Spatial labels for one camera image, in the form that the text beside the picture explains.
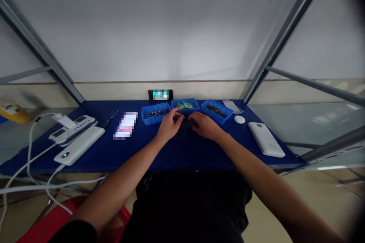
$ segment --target wall baseboard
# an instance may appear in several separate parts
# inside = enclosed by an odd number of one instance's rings
[[[318,80],[355,94],[365,95],[365,79]],[[173,89],[174,98],[241,99],[251,81],[173,81],[77,83],[85,100],[144,100],[149,89]],[[0,85],[0,96],[25,108],[77,107],[57,84]],[[343,100],[292,80],[266,80],[250,104],[333,103]]]

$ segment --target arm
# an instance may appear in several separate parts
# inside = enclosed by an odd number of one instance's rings
[[[124,205],[161,148],[178,131],[184,119],[183,115],[176,112],[178,110],[181,108],[173,108],[169,114],[163,117],[156,137],[106,179],[77,209],[68,222],[76,219],[84,220],[93,225],[96,232],[100,234]],[[176,122],[173,120],[174,117],[179,117]]]
[[[266,164],[199,112],[188,117],[192,129],[219,144],[262,203],[284,226],[293,242],[342,242],[301,197]]]

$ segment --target blue tabletop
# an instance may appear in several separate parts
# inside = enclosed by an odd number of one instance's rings
[[[234,121],[234,114],[222,125],[222,129],[228,132],[235,140],[255,154],[260,160],[273,169],[295,168],[304,165],[305,162],[296,157],[283,142],[275,135],[275,139],[285,152],[285,157],[274,158],[265,156],[260,152],[249,128],[249,122],[260,122],[262,120],[241,100],[234,100],[244,113],[241,115],[246,119],[244,124]],[[133,132],[133,136],[126,140],[114,140],[113,134],[123,117],[124,112],[138,112],[140,114],[143,106],[151,105],[149,101],[85,101],[80,107],[68,116],[75,120],[82,115],[89,115],[98,120],[101,126],[114,112],[119,110],[118,115],[113,118],[105,128],[106,132],[98,139],[81,158],[72,166],[62,169],[64,173],[87,173],[87,172],[113,172],[133,154],[142,149],[157,134],[160,124],[145,126],[141,117]],[[52,142],[49,135],[61,128],[55,125],[44,135],[33,142],[32,157],[41,153]],[[53,158],[63,150],[62,147],[54,147],[31,164],[32,173],[50,174],[55,171],[59,163]],[[0,166],[0,173],[6,175],[14,174],[27,162],[27,148],[22,149],[19,154]],[[173,137],[162,148],[150,167],[150,171],[165,170],[219,170],[235,169],[230,159],[223,150],[213,141],[197,135],[191,130],[190,123],[185,119],[175,137]]]

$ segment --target green item in bin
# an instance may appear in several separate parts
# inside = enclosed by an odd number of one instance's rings
[[[182,103],[178,103],[176,107],[181,107],[182,109],[189,109],[189,108],[194,108],[194,105],[192,103],[187,103],[183,101]]]

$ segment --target clear plastic bag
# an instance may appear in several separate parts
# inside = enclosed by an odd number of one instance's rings
[[[182,109],[194,108],[192,103],[187,103],[187,102],[184,102],[184,101],[182,103],[178,103],[176,106],[181,107]]]
[[[225,106],[227,106],[228,108],[233,110],[233,114],[238,115],[243,113],[244,111],[239,108],[237,105],[235,105],[235,103],[233,101],[230,100],[223,100],[223,103]]]

